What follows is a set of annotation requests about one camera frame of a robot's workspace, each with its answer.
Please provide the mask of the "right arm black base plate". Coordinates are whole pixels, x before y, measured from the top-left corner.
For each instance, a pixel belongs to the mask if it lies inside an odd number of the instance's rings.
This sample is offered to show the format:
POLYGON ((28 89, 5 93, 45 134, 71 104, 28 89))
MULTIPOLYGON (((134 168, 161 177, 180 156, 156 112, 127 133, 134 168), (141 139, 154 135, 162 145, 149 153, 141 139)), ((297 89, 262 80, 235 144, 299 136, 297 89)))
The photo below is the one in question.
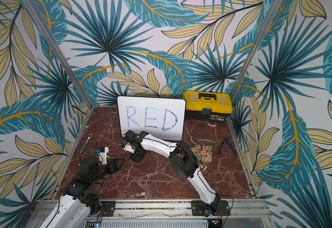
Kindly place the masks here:
POLYGON ((201 200, 191 201, 191 210, 193 216, 229 216, 230 206, 228 201, 221 200, 215 205, 208 205, 201 200))

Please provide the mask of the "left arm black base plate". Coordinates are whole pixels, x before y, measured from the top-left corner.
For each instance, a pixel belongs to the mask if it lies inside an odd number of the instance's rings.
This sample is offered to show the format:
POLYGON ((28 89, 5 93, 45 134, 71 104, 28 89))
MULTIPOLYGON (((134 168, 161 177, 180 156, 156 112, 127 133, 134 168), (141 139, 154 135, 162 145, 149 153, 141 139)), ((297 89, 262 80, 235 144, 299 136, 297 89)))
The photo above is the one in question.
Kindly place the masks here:
POLYGON ((99 201, 95 204, 94 216, 113 217, 116 201, 99 201))

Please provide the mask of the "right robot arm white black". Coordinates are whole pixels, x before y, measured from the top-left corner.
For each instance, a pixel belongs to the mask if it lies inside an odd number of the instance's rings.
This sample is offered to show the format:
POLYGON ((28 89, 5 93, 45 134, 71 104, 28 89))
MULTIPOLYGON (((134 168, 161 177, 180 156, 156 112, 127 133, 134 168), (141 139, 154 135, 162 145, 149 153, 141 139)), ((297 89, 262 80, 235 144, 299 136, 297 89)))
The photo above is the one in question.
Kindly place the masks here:
POLYGON ((137 134, 129 130, 122 137, 122 148, 131 153, 130 158, 134 162, 140 163, 147 152, 155 152, 168 158, 174 171, 187 179, 199 194, 205 215, 217 215, 220 212, 221 197, 208 184, 196 155, 185 142, 168 142, 144 131, 137 134))

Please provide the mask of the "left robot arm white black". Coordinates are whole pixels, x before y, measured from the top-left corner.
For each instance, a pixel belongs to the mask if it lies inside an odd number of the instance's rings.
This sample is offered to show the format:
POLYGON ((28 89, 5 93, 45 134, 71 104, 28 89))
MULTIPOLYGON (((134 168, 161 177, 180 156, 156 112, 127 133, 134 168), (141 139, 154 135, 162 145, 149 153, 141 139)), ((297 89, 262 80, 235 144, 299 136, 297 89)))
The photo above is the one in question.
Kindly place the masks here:
POLYGON ((74 179, 64 188, 58 203, 42 223, 42 228, 76 228, 87 217, 100 221, 108 204, 102 205, 93 187, 106 176, 117 173, 125 162, 116 158, 101 163, 97 156, 89 156, 80 163, 80 170, 74 179))

